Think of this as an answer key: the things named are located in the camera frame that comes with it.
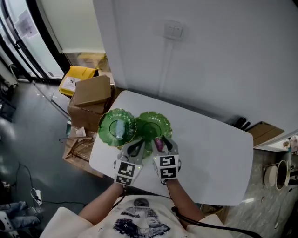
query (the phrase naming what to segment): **blue jeans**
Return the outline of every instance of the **blue jeans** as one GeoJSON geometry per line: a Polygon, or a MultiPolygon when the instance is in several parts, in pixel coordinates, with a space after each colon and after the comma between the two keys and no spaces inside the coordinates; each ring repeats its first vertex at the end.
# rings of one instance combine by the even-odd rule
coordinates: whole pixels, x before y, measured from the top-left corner
{"type": "Polygon", "coordinates": [[[7,214],[14,229],[33,227],[38,225],[41,222],[36,216],[15,217],[15,215],[18,212],[26,208],[27,208],[26,202],[0,205],[0,211],[4,211],[7,214]]]}

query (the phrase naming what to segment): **graphic print on shirt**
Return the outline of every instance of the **graphic print on shirt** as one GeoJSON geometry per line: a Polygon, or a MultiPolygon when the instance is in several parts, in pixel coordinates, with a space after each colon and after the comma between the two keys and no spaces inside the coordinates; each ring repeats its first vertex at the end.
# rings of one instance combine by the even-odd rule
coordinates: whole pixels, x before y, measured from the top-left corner
{"type": "Polygon", "coordinates": [[[130,216],[132,218],[139,218],[140,215],[135,214],[136,212],[143,211],[145,212],[146,221],[149,228],[140,228],[132,219],[122,218],[116,220],[114,224],[114,229],[122,235],[127,235],[131,238],[153,238],[154,236],[163,235],[170,228],[166,224],[162,224],[157,214],[148,207],[129,207],[121,213],[121,215],[130,216]]]}

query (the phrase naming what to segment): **glass door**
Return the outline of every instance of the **glass door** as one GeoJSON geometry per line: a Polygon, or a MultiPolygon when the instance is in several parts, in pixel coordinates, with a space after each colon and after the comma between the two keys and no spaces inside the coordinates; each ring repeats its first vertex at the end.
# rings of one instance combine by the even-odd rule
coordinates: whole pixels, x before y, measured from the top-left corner
{"type": "Polygon", "coordinates": [[[0,0],[0,34],[24,69],[42,82],[64,72],[44,43],[26,0],[0,0]]]}

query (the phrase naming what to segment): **light switch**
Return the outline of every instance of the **light switch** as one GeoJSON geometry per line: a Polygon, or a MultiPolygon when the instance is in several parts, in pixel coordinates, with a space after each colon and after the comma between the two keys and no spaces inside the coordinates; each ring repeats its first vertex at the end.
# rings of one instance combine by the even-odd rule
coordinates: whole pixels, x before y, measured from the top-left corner
{"type": "Polygon", "coordinates": [[[180,38],[182,35],[182,28],[181,27],[174,27],[173,37],[180,38]]]}
{"type": "Polygon", "coordinates": [[[170,24],[164,25],[164,37],[171,38],[173,37],[174,26],[170,24]]]}
{"type": "Polygon", "coordinates": [[[163,36],[171,40],[181,41],[183,38],[183,24],[174,20],[165,20],[163,36]]]}

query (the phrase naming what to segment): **black cable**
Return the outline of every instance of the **black cable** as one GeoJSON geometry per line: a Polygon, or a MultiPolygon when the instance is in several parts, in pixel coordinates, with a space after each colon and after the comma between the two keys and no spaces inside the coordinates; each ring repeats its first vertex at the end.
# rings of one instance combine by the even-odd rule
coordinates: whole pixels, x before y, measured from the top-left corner
{"type": "Polygon", "coordinates": [[[217,225],[210,225],[206,224],[203,222],[195,221],[193,219],[187,218],[183,215],[181,215],[178,211],[178,209],[174,206],[172,207],[172,211],[178,216],[181,220],[184,220],[190,224],[197,225],[197,226],[202,226],[202,227],[207,227],[207,228],[214,228],[214,229],[221,229],[221,230],[228,230],[228,231],[237,231],[246,235],[249,235],[253,238],[262,238],[259,234],[253,232],[253,231],[247,231],[247,230],[242,230],[242,229],[237,229],[237,228],[232,228],[232,227],[225,227],[225,226],[217,226],[217,225]]]}
{"type": "Polygon", "coordinates": [[[125,198],[126,196],[126,186],[123,186],[123,193],[121,194],[122,198],[112,206],[111,210],[116,207],[119,203],[121,203],[123,201],[123,199],[125,198]]]}
{"type": "MultiPolygon", "coordinates": [[[[15,190],[16,190],[16,193],[17,193],[18,173],[19,173],[20,167],[23,166],[28,171],[29,178],[30,178],[31,190],[32,190],[33,189],[33,182],[32,182],[32,176],[31,176],[30,170],[28,169],[28,167],[26,165],[23,165],[20,162],[18,162],[18,163],[19,163],[19,167],[18,167],[18,169],[17,169],[17,171],[15,173],[15,182],[11,186],[12,187],[15,186],[15,190]]],[[[64,204],[64,203],[68,203],[68,204],[81,204],[81,205],[84,205],[84,207],[87,205],[87,204],[81,203],[81,202],[68,202],[68,201],[64,201],[64,202],[52,202],[52,201],[45,201],[45,200],[39,200],[37,196],[34,196],[34,197],[35,197],[36,200],[41,201],[41,202],[45,202],[45,203],[52,203],[52,204],[64,204]]]]}
{"type": "Polygon", "coordinates": [[[52,204],[63,204],[63,203],[68,203],[68,204],[81,204],[81,205],[84,205],[84,207],[87,205],[85,203],[80,203],[80,202],[51,202],[51,201],[45,201],[45,200],[39,200],[38,197],[35,197],[35,199],[37,201],[40,201],[40,202],[43,202],[43,203],[52,203],[52,204]]]}

